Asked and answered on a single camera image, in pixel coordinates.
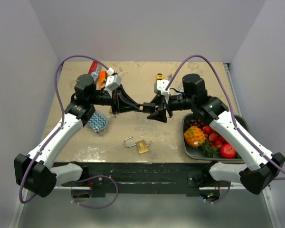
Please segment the black padlock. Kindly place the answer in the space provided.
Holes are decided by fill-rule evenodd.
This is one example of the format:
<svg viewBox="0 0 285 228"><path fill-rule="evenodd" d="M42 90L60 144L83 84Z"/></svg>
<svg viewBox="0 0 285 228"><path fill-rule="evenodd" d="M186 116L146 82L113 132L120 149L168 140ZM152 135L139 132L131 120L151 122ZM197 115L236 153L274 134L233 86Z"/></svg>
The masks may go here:
<svg viewBox="0 0 285 228"><path fill-rule="evenodd" d="M145 114L151 114L155 112L156 104L155 103L146 103L140 105L139 112L145 113Z"/></svg>

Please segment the yellow padlock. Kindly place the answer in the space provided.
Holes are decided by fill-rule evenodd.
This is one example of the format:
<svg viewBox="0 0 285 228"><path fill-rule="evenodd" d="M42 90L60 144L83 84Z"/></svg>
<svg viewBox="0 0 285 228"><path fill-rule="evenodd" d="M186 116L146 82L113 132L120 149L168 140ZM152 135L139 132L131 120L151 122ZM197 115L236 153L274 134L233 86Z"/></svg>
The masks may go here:
<svg viewBox="0 0 285 228"><path fill-rule="evenodd" d="M165 79L164 76L161 73L158 73L156 76L156 80L163 80Z"/></svg>

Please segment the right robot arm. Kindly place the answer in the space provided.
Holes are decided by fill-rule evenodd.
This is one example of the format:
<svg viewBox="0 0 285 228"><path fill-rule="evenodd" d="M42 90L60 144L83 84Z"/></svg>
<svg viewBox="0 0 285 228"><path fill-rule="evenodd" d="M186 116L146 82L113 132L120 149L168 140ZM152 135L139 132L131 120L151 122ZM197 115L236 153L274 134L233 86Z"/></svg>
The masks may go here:
<svg viewBox="0 0 285 228"><path fill-rule="evenodd" d="M199 75L188 74L182 78L184 91L180 95L171 95L168 84L168 80L156 80L155 109L147 118L165 123L174 111L190 109L196 117L223 136L244 161L244 164L211 162L202 175L206 186L212 187L218 181L230 181L241 183L249 192L259 194L278 176L285 157L269 150L260 153L263 146L235 120L219 98L207 94L205 82Z"/></svg>

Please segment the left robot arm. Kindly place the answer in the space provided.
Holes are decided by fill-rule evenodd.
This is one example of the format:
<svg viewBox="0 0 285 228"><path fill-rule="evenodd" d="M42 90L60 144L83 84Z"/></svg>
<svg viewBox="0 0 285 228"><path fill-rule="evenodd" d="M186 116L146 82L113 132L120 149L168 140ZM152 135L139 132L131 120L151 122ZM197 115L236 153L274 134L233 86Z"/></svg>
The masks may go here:
<svg viewBox="0 0 285 228"><path fill-rule="evenodd" d="M89 175L78 163L54 167L54 161L71 140L92 118L95 105L110 106L114 113L139 112L141 104L135 102L123 89L121 78L109 76L105 89L98 90L89 74L77 78L75 92L62 117L45 139L27 155L19 154L14 160L16 183L41 197L48 196L56 186L73 181L85 186Z"/></svg>

